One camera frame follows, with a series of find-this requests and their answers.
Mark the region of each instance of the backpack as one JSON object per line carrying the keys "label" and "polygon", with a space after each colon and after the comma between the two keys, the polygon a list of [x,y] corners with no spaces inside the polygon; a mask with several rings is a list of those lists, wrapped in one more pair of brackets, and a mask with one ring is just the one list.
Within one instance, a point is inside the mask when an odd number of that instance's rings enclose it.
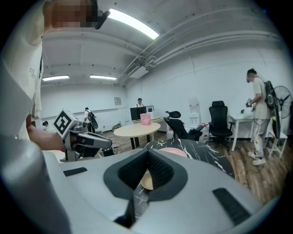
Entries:
{"label": "backpack", "polygon": [[266,98],[265,102],[271,111],[272,129],[277,139],[280,138],[281,123],[279,117],[278,100],[273,85],[270,81],[265,82]]}
{"label": "backpack", "polygon": [[89,121],[92,121],[92,120],[94,120],[95,119],[95,115],[93,114],[93,112],[92,111],[87,111],[88,112],[88,114],[87,114],[87,118],[88,118],[88,120]]}

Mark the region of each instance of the fluorescent light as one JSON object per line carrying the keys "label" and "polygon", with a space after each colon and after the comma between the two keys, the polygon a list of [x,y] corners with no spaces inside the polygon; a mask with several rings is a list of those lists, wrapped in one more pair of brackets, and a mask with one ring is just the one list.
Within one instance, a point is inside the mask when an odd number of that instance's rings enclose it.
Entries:
{"label": "fluorescent light", "polygon": [[110,9],[109,11],[111,14],[108,16],[108,18],[118,20],[124,24],[134,27],[149,36],[151,39],[156,39],[159,36],[159,34],[157,34],[154,30],[137,19],[114,9]]}
{"label": "fluorescent light", "polygon": [[69,76],[68,75],[60,75],[60,76],[46,77],[46,78],[43,78],[43,81],[60,80],[60,79],[69,79]]}
{"label": "fluorescent light", "polygon": [[109,77],[109,76],[101,76],[101,75],[90,75],[91,78],[95,79],[108,79],[108,80],[115,80],[116,77]]}

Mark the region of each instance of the pink plate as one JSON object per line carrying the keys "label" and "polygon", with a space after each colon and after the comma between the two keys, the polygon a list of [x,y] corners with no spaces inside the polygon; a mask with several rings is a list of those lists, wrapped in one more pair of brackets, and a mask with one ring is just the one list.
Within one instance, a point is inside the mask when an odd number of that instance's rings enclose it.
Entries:
{"label": "pink plate", "polygon": [[169,152],[169,153],[173,153],[173,154],[177,154],[179,156],[187,158],[186,153],[184,153],[184,151],[182,151],[180,149],[177,149],[177,148],[163,148],[163,149],[160,149],[160,150],[165,151],[165,152]]}

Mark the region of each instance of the ceiling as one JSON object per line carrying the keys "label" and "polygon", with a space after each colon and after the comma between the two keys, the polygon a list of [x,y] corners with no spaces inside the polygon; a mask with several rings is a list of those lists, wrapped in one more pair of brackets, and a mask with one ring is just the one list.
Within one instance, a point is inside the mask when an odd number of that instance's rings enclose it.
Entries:
{"label": "ceiling", "polygon": [[[98,0],[98,6],[126,13],[159,34],[152,40],[113,19],[99,30],[81,28],[51,31],[43,36],[44,77],[68,74],[52,85],[125,85],[125,71],[143,54],[148,69],[181,53],[213,43],[272,40],[280,37],[264,11],[247,0]],[[115,76],[116,81],[89,75]]]}

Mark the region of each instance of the black chair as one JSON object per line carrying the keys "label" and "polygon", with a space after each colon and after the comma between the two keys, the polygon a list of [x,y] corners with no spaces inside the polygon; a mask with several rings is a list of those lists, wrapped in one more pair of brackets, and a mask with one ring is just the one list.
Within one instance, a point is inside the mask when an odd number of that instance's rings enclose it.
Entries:
{"label": "black chair", "polygon": [[227,125],[227,113],[228,108],[225,106],[223,101],[213,101],[212,106],[209,108],[212,122],[209,122],[209,132],[214,136],[213,141],[207,141],[208,142],[216,142],[218,146],[219,144],[222,144],[226,147],[226,149],[229,151],[230,148],[228,146],[227,138],[233,135],[233,132],[231,131],[232,125],[235,123],[230,123],[230,128],[228,128]]}
{"label": "black chair", "polygon": [[184,128],[184,124],[181,120],[177,119],[181,117],[180,112],[166,112],[169,116],[164,117],[165,122],[172,128],[174,132],[174,139],[187,139],[192,141],[198,141],[200,136],[202,135],[201,130],[203,126],[198,127],[197,129],[192,129],[187,133]]}

